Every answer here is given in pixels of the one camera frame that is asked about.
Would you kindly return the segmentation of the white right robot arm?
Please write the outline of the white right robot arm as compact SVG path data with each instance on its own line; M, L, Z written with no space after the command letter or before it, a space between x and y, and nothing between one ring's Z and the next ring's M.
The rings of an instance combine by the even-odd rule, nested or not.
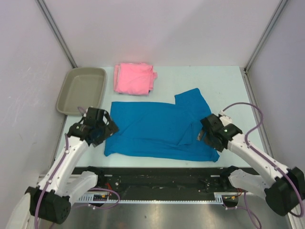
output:
M238 187L264 199L280 216L292 213L297 206L301 210L298 216L304 215L305 176L302 170L289 168L251 145L242 130L225 114L211 114L202 119L201 124L200 140L219 152L231 151L257 172L257 175L251 175L231 166L228 175L220 179L224 191Z

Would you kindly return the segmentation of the blue t shirt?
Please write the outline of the blue t shirt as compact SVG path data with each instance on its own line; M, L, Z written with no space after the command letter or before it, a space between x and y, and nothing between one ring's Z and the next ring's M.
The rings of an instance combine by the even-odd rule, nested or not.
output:
M201 119L212 112L198 88L175 95L175 103L112 102L110 115L119 131L105 143L105 156L156 157L188 161L219 159L197 140Z

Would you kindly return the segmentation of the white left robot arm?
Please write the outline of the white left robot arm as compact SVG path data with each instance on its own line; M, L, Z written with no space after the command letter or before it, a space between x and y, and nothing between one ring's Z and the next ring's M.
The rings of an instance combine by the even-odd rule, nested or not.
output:
M62 224L73 204L92 188L104 188L107 179L104 171L87 167L73 182L68 183L76 164L90 146L97 147L119 131L110 114L103 109L88 108L81 120L74 123L65 134L65 146L45 177L36 187L28 187L29 212L34 216L34 227L44 219Z

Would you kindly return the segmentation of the beige plastic tray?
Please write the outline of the beige plastic tray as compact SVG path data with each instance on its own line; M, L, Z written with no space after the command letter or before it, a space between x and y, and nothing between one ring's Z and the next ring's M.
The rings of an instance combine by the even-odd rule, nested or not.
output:
M99 108L102 104L107 74L103 68L80 67L70 70L61 87L56 109L59 113L80 116L78 107Z

